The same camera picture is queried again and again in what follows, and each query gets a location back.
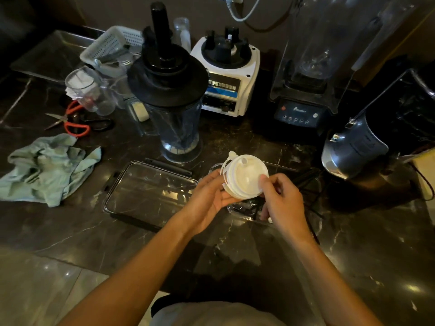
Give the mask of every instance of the towel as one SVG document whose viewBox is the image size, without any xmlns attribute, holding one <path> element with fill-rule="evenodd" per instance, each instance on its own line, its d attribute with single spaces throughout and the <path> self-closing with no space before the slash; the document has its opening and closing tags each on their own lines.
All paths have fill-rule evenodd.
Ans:
<svg viewBox="0 0 435 326">
<path fill-rule="evenodd" d="M 40 137 L 8 156 L 14 170 L 0 179 L 0 200 L 45 202 L 49 207 L 73 194 L 101 160 L 101 147 L 85 158 L 77 138 Z"/>
</svg>

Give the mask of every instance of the plastic basket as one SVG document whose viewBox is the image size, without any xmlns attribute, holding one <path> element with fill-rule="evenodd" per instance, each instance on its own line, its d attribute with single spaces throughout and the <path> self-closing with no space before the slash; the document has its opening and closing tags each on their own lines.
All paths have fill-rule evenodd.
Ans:
<svg viewBox="0 0 435 326">
<path fill-rule="evenodd" d="M 125 44 L 141 46 L 143 43 L 144 38 L 140 31 L 123 26 L 112 26 L 80 54 L 80 59 L 86 64 L 95 66 L 96 58 L 112 54 Z M 108 65 L 101 65 L 98 71 L 113 78 L 123 74 L 122 69 Z"/>
</svg>

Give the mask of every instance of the black marble countertop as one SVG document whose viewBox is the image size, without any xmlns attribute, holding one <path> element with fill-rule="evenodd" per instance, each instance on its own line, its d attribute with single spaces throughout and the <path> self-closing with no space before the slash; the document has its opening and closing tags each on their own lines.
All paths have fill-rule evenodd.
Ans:
<svg viewBox="0 0 435 326">
<path fill-rule="evenodd" d="M 23 91 L 26 78 L 1 83 L 0 119 Z M 62 87 L 34 80 L 0 125 L 0 175 L 12 167 L 9 153 L 37 137 L 54 136 L 62 126 L 44 131 L 62 113 Z M 116 126 L 92 132 L 75 146 L 86 152 L 101 146 L 103 157 L 91 176 L 61 206 L 0 202 L 0 244 L 25 249 L 105 274 L 111 274 L 142 248 L 153 233 L 103 213 L 104 187 L 114 172 L 132 161 L 164 161 L 158 137 L 140 137 L 124 110 L 111 116 Z M 268 141 L 253 132 L 253 119 L 229 119 L 203 112 L 201 155 L 183 165 L 193 178 L 206 175 L 229 151 L 264 161 L 306 169 L 314 148 Z M 386 325 L 427 325 L 435 317 L 435 238 L 425 203 L 414 200 L 389 210 L 340 213 L 318 200 L 312 213 L 321 248 L 346 281 Z M 194 297 L 245 302 L 274 313 L 290 325 L 319 325 L 318 311 L 290 247 L 272 226 L 219 213 L 204 233 L 191 241 L 162 290 Z"/>
</svg>

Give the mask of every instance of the scissors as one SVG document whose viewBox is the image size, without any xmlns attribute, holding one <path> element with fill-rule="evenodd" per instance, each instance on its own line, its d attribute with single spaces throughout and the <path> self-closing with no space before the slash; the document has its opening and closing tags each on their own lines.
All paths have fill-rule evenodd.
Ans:
<svg viewBox="0 0 435 326">
<path fill-rule="evenodd" d="M 101 132 L 108 130 L 113 127 L 114 122 L 112 119 L 95 119 L 95 120 L 80 120 L 83 123 L 74 123 L 68 121 L 68 117 L 73 116 L 74 114 L 77 114 L 78 111 L 81 109 L 84 109 L 82 105 L 78 103 L 78 101 L 72 101 L 65 112 L 65 115 L 59 115 L 59 114 L 53 114 L 53 113 L 46 113 L 46 115 L 49 115 L 57 121 L 53 123 L 52 125 L 48 126 L 45 130 L 48 130 L 50 128 L 53 128 L 63 122 L 63 127 L 65 128 L 65 131 L 74 137 L 83 137 L 89 134 L 91 130 Z M 106 126 L 100 127 L 100 128 L 94 128 L 90 125 L 87 125 L 87 123 L 106 123 Z"/>
</svg>

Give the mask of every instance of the person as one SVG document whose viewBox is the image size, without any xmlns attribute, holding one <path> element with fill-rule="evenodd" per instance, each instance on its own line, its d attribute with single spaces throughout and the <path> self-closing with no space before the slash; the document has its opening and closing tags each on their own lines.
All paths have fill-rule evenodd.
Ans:
<svg viewBox="0 0 435 326">
<path fill-rule="evenodd" d="M 60 326 L 138 325 L 171 268 L 192 237 L 203 231 L 224 206 L 236 202 L 223 190 L 219 170 L 204 177 L 184 208 L 123 268 L 96 287 L 59 323 Z M 382 323 L 341 278 L 308 229 L 302 195 L 284 174 L 259 178 L 266 203 L 261 218 L 293 246 L 306 269 L 327 325 L 378 326 Z M 163 307 L 150 326 L 284 325 L 270 313 L 242 303 L 177 303 Z"/>
</svg>

